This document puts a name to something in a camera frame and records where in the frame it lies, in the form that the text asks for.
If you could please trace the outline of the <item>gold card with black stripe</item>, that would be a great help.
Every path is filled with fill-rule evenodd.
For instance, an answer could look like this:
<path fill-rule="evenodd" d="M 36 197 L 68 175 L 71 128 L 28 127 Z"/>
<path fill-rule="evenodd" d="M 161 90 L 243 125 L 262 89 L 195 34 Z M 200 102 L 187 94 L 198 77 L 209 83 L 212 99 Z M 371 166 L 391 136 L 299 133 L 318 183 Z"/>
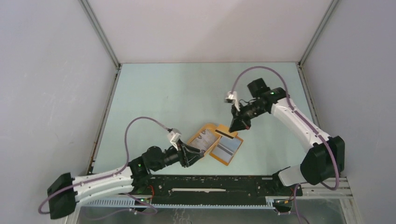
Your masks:
<path fill-rule="evenodd" d="M 223 124 L 218 125 L 215 132 L 230 139 L 234 139 L 238 135 L 238 132 L 230 132 L 229 127 Z"/>

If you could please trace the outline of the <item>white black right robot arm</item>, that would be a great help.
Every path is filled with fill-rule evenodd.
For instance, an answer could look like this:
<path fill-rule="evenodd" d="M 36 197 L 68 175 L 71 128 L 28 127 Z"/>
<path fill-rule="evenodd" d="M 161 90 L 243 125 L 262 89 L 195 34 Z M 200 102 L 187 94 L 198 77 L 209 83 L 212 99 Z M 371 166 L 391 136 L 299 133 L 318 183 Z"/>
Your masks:
<path fill-rule="evenodd" d="M 294 133 L 306 153 L 300 165 L 275 174 L 277 179 L 271 183 L 274 193 L 284 195 L 297 183 L 317 185 L 330 177 L 339 177 L 345 167 L 345 142 L 341 137 L 330 136 L 308 120 L 283 88 L 270 89 L 261 78 L 247 87 L 253 100 L 246 105 L 238 101 L 235 91 L 226 95 L 233 116 L 229 132 L 248 130 L 253 118 L 269 113 Z"/>

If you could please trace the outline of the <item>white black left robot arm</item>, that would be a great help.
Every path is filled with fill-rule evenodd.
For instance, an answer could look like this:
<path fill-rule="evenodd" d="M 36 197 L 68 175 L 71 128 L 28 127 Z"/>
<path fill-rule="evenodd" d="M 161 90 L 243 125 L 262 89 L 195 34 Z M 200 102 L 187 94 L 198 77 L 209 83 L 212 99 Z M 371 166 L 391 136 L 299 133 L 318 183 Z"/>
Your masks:
<path fill-rule="evenodd" d="M 152 146 L 127 165 L 104 173 L 78 177 L 64 173 L 47 189 L 50 219 L 66 217 L 77 207 L 102 197 L 132 191 L 143 194 L 153 171 L 174 163 L 187 168 L 203 158 L 204 154 L 204 150 L 179 140 L 176 145 L 165 150 Z"/>

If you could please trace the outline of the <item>beige oval plastic tray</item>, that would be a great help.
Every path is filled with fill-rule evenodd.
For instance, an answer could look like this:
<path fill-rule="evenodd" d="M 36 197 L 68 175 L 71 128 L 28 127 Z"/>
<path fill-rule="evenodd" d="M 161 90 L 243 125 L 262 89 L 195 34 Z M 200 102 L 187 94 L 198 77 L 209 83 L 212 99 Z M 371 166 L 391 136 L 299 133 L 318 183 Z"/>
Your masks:
<path fill-rule="evenodd" d="M 201 127 L 187 142 L 189 146 L 198 148 L 209 154 L 218 144 L 221 135 L 216 132 L 217 125 L 208 123 Z"/>

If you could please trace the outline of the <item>orange leather card holder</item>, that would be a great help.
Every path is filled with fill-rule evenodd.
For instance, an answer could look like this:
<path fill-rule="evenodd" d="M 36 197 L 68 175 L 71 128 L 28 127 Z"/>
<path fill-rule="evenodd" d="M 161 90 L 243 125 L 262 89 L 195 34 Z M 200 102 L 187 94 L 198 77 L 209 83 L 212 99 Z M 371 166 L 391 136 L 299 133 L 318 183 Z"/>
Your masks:
<path fill-rule="evenodd" d="M 235 136 L 233 139 L 222 136 L 209 155 L 220 163 L 228 166 L 242 143 L 243 139 L 239 136 Z"/>

